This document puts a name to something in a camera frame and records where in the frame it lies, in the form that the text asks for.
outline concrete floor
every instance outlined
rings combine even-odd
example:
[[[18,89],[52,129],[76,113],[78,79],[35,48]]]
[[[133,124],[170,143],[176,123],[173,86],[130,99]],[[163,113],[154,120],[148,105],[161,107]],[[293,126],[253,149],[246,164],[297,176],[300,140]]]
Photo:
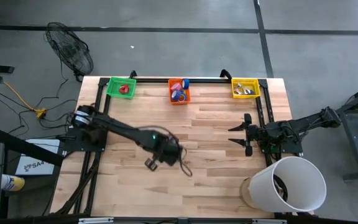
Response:
[[[358,30],[358,0],[260,0],[266,29]],[[256,29],[252,0],[0,0],[0,24],[41,25],[59,21],[68,26],[205,27]],[[258,34],[77,32],[88,43],[95,68],[92,75],[178,75],[216,77],[222,68],[234,77],[266,77]],[[358,36],[267,35],[274,76],[284,78],[294,118],[329,105],[341,106],[358,91]],[[53,96],[60,62],[43,32],[1,31],[0,64],[16,67],[4,77],[31,104]],[[70,79],[60,98],[46,108],[78,96],[80,84]],[[13,97],[5,87],[0,91]],[[8,102],[15,110],[22,108]],[[75,109],[73,102],[51,111],[50,119]],[[19,124],[0,104],[0,129]],[[32,114],[24,115],[30,131],[21,138],[64,133],[44,130]],[[357,171],[343,128],[313,130],[303,141],[305,158],[324,175],[328,194],[316,214],[358,221],[358,180],[342,176]],[[50,188],[13,197],[10,216],[40,215]]]

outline wooden table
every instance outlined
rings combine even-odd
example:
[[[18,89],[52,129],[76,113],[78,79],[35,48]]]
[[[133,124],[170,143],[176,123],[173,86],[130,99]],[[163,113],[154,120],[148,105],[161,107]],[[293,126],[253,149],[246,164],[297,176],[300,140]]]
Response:
[[[99,78],[84,78],[78,105],[94,103]],[[291,119],[283,79],[267,80],[275,120]],[[255,100],[233,99],[229,84],[191,83],[190,92],[191,103],[178,106],[169,103],[167,83],[138,83],[133,100],[111,98],[111,117],[135,127],[164,126],[178,136],[188,150],[185,161],[193,177],[187,177],[178,164],[160,164],[155,172],[149,171],[144,162],[150,153],[109,133],[92,216],[273,217],[250,208],[239,197],[241,182],[266,167],[263,154],[254,144],[254,154],[246,157],[240,145],[227,140],[245,137],[245,131],[227,131],[243,122],[244,113],[251,114],[252,122],[259,125]],[[262,106],[265,110],[264,96]],[[63,161],[51,212],[57,211],[76,189],[83,157],[83,152],[75,152]],[[82,207],[87,192],[85,189]]]

